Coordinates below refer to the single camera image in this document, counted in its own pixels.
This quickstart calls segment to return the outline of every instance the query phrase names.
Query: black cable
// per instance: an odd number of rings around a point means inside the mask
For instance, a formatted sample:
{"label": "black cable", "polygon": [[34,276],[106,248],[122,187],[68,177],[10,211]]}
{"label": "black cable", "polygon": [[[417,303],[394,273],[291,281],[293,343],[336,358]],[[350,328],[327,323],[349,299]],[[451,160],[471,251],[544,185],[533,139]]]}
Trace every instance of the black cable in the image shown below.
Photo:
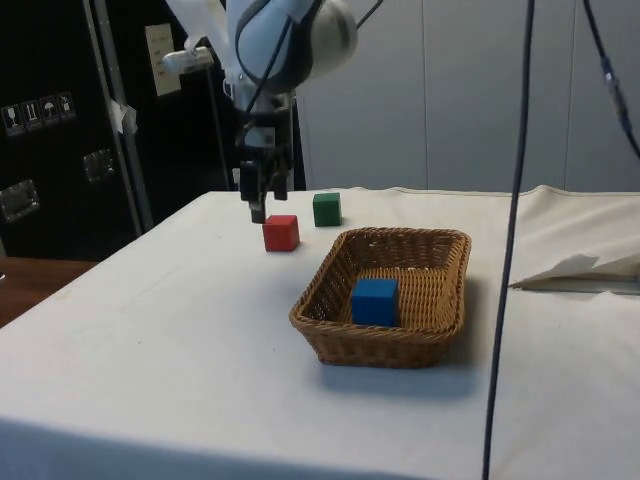
{"label": "black cable", "polygon": [[267,64],[267,68],[264,72],[264,75],[262,76],[260,83],[256,87],[256,91],[254,92],[253,97],[251,98],[251,101],[249,102],[249,105],[247,105],[247,109],[244,112],[246,117],[248,117],[251,114],[251,110],[253,110],[253,107],[256,105],[258,98],[262,94],[262,90],[264,90],[264,86],[267,84],[267,81],[269,80],[269,76],[271,75],[271,70],[273,70],[273,66],[276,64],[278,55],[280,55],[280,50],[282,50],[282,45],[284,45],[284,40],[287,38],[289,27],[291,27],[291,18],[287,17],[287,21],[282,27],[282,31],[280,32],[280,38],[278,38],[278,43],[276,44],[276,48],[274,49],[273,54],[271,55],[271,59]]}
{"label": "black cable", "polygon": [[591,2],[589,0],[584,0],[582,3],[584,5],[584,11],[587,13],[587,19],[589,20],[589,27],[591,27],[593,39],[596,42],[598,55],[600,55],[600,59],[606,58],[607,54],[604,51],[604,45],[602,43],[602,38],[600,37],[600,31],[598,30],[598,25],[596,24],[596,18],[593,16]]}
{"label": "black cable", "polygon": [[378,1],[376,2],[376,4],[375,4],[373,7],[371,7],[371,9],[370,9],[367,13],[365,13],[365,14],[364,14],[364,17],[362,17],[362,18],[360,19],[360,21],[358,22],[358,25],[356,26],[356,28],[357,28],[358,30],[360,30],[360,27],[361,27],[362,25],[364,25],[365,23],[367,23],[367,20],[369,20],[369,18],[371,17],[371,15],[373,15],[374,13],[376,13],[376,10],[378,10],[378,9],[380,8],[380,6],[381,6],[383,3],[384,3],[384,0],[378,0]]}
{"label": "black cable", "polygon": [[638,141],[635,134],[633,133],[629,107],[627,106],[627,101],[624,98],[622,89],[620,88],[618,77],[613,70],[611,60],[607,56],[607,52],[604,49],[602,37],[600,36],[600,30],[598,29],[596,18],[593,15],[593,10],[591,9],[591,2],[590,0],[583,0],[582,4],[584,5],[584,11],[587,14],[589,28],[591,29],[591,34],[593,35],[596,49],[598,50],[598,56],[600,57],[600,66],[602,67],[602,73],[604,74],[604,81],[607,85],[607,88],[609,89],[609,95],[611,96],[611,100],[613,101],[613,104],[616,108],[618,121],[622,126],[622,130],[624,131],[625,136],[629,140],[629,145],[631,146],[633,153],[635,153],[636,157],[638,157],[638,160],[640,160],[640,147],[638,146]]}
{"label": "black cable", "polygon": [[527,19],[524,39],[524,58],[522,67],[522,97],[520,110],[520,138],[518,140],[518,158],[516,161],[515,175],[513,179],[513,192],[511,194],[511,211],[509,212],[509,228],[507,233],[507,250],[502,271],[502,285],[500,287],[500,303],[498,305],[498,319],[496,322],[495,339],[493,343],[493,359],[491,362],[491,383],[489,385],[489,399],[487,402],[487,420],[484,432],[484,452],[482,458],[482,479],[489,480],[491,470],[491,441],[493,437],[493,417],[496,406],[496,394],[498,390],[498,373],[500,370],[500,352],[502,349],[502,333],[504,330],[504,317],[507,307],[509,292],[509,279],[511,277],[511,264],[513,262],[513,249],[516,238],[516,223],[518,218],[518,203],[520,190],[522,189],[522,175],[524,171],[524,159],[527,151],[527,133],[529,129],[529,86],[531,83],[531,44],[533,42],[533,18],[535,13],[535,0],[528,0]]}

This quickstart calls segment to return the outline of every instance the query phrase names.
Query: wooden block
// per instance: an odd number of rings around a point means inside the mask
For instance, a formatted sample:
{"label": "wooden block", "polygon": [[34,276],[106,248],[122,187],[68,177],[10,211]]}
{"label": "wooden block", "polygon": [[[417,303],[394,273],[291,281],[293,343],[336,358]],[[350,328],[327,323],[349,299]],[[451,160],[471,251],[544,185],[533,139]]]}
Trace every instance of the wooden block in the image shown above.
{"label": "wooden block", "polygon": [[293,252],[300,244],[298,217],[273,215],[262,226],[267,252]]}
{"label": "wooden block", "polygon": [[342,205],[339,193],[319,193],[313,198],[313,216],[316,227],[342,225]]}
{"label": "wooden block", "polygon": [[398,325],[398,281],[359,280],[351,296],[353,323],[377,327]]}

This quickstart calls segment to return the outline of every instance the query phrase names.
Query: wooden floor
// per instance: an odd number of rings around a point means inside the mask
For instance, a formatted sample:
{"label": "wooden floor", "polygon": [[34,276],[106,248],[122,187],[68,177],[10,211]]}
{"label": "wooden floor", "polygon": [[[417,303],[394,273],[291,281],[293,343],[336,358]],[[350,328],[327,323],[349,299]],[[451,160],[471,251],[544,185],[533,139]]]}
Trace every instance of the wooden floor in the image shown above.
{"label": "wooden floor", "polygon": [[5,275],[0,280],[0,328],[95,265],[92,262],[0,258],[0,272]]}

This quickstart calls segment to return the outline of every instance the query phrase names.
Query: basket rim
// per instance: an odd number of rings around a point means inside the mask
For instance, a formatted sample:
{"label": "basket rim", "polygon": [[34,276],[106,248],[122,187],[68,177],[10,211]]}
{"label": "basket rim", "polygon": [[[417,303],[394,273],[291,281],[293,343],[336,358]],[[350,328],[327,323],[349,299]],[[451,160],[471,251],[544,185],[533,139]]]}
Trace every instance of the basket rim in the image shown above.
{"label": "basket rim", "polygon": [[[443,329],[432,328],[419,328],[408,329],[403,327],[375,327],[355,325],[352,323],[337,323],[328,320],[315,320],[313,318],[302,315],[302,312],[306,309],[309,303],[314,298],[317,289],[320,286],[318,281],[331,266],[335,255],[339,249],[342,248],[347,238],[355,234],[361,233],[410,233],[410,234],[444,234],[451,237],[455,237],[463,244],[462,258],[458,265],[458,281],[456,285],[456,314],[455,319],[450,326]],[[460,332],[464,325],[464,293],[465,293],[465,280],[466,270],[469,264],[471,254],[472,240],[469,235],[459,230],[451,229],[414,229],[414,228],[360,228],[348,230],[341,233],[333,244],[333,247],[323,260],[320,268],[314,275],[313,279],[309,283],[309,286],[305,289],[300,299],[291,309],[289,314],[289,320],[301,333],[321,333],[325,329],[330,329],[332,332],[339,334],[344,338],[345,336],[354,337],[358,339],[365,339],[368,336],[375,337],[380,340],[380,332],[385,332],[385,341],[392,340],[394,336],[402,337],[405,343],[440,343],[448,337],[455,336]]]}

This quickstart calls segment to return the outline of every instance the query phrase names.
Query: white tablecloth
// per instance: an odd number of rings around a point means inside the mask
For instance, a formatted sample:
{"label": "white tablecloth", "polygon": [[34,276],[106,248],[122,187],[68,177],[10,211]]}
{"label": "white tablecloth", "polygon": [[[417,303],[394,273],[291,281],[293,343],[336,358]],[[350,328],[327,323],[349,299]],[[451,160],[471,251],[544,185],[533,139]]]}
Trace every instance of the white tablecloth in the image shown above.
{"label": "white tablecloth", "polygon": [[[345,226],[316,229],[312,195],[269,206],[299,216],[292,254],[264,252],[236,194],[208,194],[0,330],[0,478],[479,478],[508,196],[343,191]],[[613,250],[584,234],[594,211]],[[576,254],[628,270],[639,214],[634,195],[524,195],[514,275]],[[360,226],[471,235],[442,366],[323,366],[290,326]],[[640,301],[514,291],[503,348],[493,478],[637,478]]]}

